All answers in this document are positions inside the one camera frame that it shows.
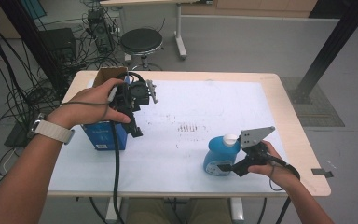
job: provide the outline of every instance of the watch face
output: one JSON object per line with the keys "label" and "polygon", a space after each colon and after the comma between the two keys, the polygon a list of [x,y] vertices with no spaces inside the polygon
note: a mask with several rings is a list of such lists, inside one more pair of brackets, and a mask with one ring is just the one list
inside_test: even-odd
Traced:
{"label": "watch face", "polygon": [[29,138],[32,138],[32,137],[34,137],[34,136],[36,135],[36,128],[37,128],[37,126],[39,125],[40,121],[45,119],[45,116],[46,116],[46,115],[43,114],[43,113],[40,113],[40,114],[37,116],[36,120],[34,121],[34,124],[33,124],[32,127],[31,127],[31,130],[27,133],[27,136],[28,136]]}

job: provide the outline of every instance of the spray bottle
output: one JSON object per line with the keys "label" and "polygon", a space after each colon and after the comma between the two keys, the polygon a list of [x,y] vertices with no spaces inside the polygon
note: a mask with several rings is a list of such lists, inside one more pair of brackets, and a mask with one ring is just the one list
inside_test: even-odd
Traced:
{"label": "spray bottle", "polygon": [[217,165],[235,163],[237,153],[240,151],[240,141],[236,134],[218,136],[209,141],[209,152],[203,163],[204,171],[210,175],[228,175],[230,171],[221,171]]}

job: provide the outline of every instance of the pants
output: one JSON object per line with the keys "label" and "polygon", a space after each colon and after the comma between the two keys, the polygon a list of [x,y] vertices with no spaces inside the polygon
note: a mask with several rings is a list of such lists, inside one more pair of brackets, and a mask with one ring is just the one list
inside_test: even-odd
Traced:
{"label": "pants", "polygon": [[[231,224],[227,199],[190,199],[187,204],[188,224]],[[128,224],[170,224],[163,199],[131,198]]]}

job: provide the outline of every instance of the person's right hand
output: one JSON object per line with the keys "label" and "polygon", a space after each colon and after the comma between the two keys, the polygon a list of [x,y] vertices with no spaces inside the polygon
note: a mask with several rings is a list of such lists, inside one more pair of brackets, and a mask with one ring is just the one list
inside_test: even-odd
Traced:
{"label": "person's right hand", "polygon": [[[262,142],[267,145],[271,156],[282,159],[270,142],[264,140]],[[275,164],[275,167],[273,167],[269,162],[267,165],[250,166],[248,171],[268,176],[275,184],[283,189],[289,187],[291,181],[298,180],[288,169],[281,167],[279,164]]]}
{"label": "person's right hand", "polygon": [[83,103],[99,103],[101,105],[67,104],[62,105],[48,115],[48,121],[64,128],[72,128],[77,124],[91,124],[100,120],[113,120],[129,123],[130,118],[109,107],[107,97],[115,85],[123,81],[110,78],[104,84],[78,92],[70,101]]}

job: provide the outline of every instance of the smartwatch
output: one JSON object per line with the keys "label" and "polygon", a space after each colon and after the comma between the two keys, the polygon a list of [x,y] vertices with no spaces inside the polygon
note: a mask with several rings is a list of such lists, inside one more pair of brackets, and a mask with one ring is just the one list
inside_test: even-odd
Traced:
{"label": "smartwatch", "polygon": [[55,123],[51,123],[45,120],[46,115],[40,113],[37,119],[34,121],[31,131],[28,136],[33,137],[37,133],[42,134],[46,137],[65,143],[66,145],[71,141],[75,130],[68,130]]}

